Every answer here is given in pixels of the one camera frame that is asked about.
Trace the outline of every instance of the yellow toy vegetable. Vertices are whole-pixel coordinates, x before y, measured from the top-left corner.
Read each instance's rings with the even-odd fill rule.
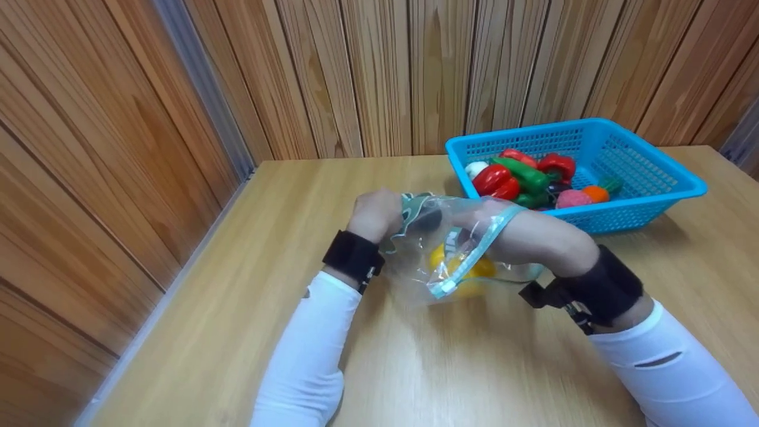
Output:
[[[432,271],[439,270],[440,265],[445,262],[446,268],[440,269],[442,271],[439,272],[441,278],[445,278],[456,271],[464,259],[466,259],[466,255],[456,254],[453,258],[449,259],[448,262],[445,262],[446,253],[444,245],[440,245],[432,251],[432,254],[430,254],[430,269]],[[495,275],[496,265],[489,259],[480,258],[471,270],[464,275],[462,282],[458,285],[458,288],[453,295],[460,298],[480,295],[483,291],[483,287],[476,280],[467,281],[467,279],[473,279],[475,277],[494,277]]]

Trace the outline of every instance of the table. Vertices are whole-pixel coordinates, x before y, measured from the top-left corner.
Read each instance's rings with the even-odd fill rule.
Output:
[[[709,147],[667,153],[709,193],[608,245],[759,408],[759,184]],[[94,425],[246,425],[267,361],[354,197],[460,190],[444,156],[265,162],[181,284]],[[356,314],[332,424],[640,426],[635,402],[565,312],[510,289],[429,309],[382,280]]]

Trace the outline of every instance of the pink toy fruit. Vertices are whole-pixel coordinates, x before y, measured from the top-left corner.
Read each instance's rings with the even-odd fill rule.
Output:
[[[580,190],[565,190],[556,199],[556,209],[592,204],[593,199]]]

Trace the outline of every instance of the red bell pepper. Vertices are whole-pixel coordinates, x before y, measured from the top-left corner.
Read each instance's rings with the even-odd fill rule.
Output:
[[[525,165],[529,165],[530,167],[534,167],[535,169],[537,169],[537,162],[535,162],[535,159],[513,148],[506,148],[504,151],[501,152],[501,154],[498,155],[498,157],[505,157],[507,159],[519,160]]]
[[[498,164],[489,165],[472,179],[472,185],[474,185],[474,189],[477,190],[480,196],[487,196],[497,190],[503,182],[511,177],[512,173],[504,166]]]
[[[557,153],[549,153],[537,163],[537,170],[549,176],[551,182],[563,182],[569,184],[575,176],[575,160],[569,156],[561,156]]]
[[[490,196],[503,200],[514,200],[519,196],[519,181],[511,177],[507,179],[497,190],[490,193]]]
[[[472,179],[472,185],[480,196],[515,198],[519,194],[519,183],[505,166],[493,164]]]

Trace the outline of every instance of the blue basket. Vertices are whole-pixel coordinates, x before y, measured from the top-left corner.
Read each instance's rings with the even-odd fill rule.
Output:
[[[707,192],[706,183],[672,157],[606,119],[581,119],[528,128],[465,135],[446,143],[448,158],[468,198],[479,198],[464,168],[489,160],[506,148],[537,159],[548,153],[571,156],[577,163],[573,188],[595,185],[604,177],[624,185],[611,201],[547,210],[586,232],[637,229],[677,201]]]

